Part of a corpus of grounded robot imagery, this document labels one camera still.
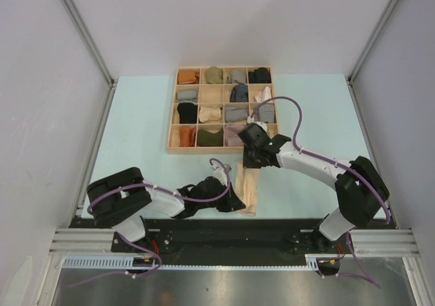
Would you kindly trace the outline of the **orange and cream underwear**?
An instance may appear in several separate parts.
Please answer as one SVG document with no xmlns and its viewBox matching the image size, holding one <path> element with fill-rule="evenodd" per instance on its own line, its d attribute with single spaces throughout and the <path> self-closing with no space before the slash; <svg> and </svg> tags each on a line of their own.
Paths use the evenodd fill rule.
<svg viewBox="0 0 435 306">
<path fill-rule="evenodd" d="M 196 145 L 196 127 L 182 126 L 179 129 L 179 146 L 191 148 Z"/>
</svg>

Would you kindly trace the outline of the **black garment pile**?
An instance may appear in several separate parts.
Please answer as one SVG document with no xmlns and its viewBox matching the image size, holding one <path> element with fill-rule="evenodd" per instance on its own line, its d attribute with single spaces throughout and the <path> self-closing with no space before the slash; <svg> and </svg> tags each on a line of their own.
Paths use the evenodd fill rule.
<svg viewBox="0 0 435 306">
<path fill-rule="evenodd" d="M 194 103 L 180 103 L 177 106 L 180 124 L 196 124 L 198 105 Z"/>
</svg>

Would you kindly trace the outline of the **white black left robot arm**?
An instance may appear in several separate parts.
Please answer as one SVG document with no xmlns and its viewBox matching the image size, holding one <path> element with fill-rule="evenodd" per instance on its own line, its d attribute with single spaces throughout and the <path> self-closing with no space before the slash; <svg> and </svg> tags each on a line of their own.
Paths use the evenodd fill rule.
<svg viewBox="0 0 435 306">
<path fill-rule="evenodd" d="M 222 213 L 245 209 L 228 182 L 227 171 L 228 165 L 215 167 L 213 175 L 199 183 L 165 192 L 146 180 L 139 168 L 131 167 L 88 185 L 88 213 L 97 228 L 114 229 L 140 252 L 150 243 L 143 220 L 148 213 L 182 220 L 201 209 L 214 208 Z"/>
</svg>

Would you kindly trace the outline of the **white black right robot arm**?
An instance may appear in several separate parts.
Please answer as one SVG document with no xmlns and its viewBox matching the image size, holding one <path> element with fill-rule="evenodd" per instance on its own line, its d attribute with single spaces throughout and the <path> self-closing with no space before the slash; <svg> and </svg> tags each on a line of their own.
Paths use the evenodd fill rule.
<svg viewBox="0 0 435 306">
<path fill-rule="evenodd" d="M 248 124 L 238 136 L 244 145 L 244 167 L 294 170 L 335 191 L 337 209 L 328 214 L 311 234 L 312 244 L 320 252 L 330 252 L 345 233 L 368 225 L 380 209 L 385 213 L 385 220 L 391 220 L 386 206 L 389 190 L 368 158 L 359 156 L 351 161 L 327 158 L 304 150 L 285 135 L 270 137 L 256 123 Z"/>
</svg>

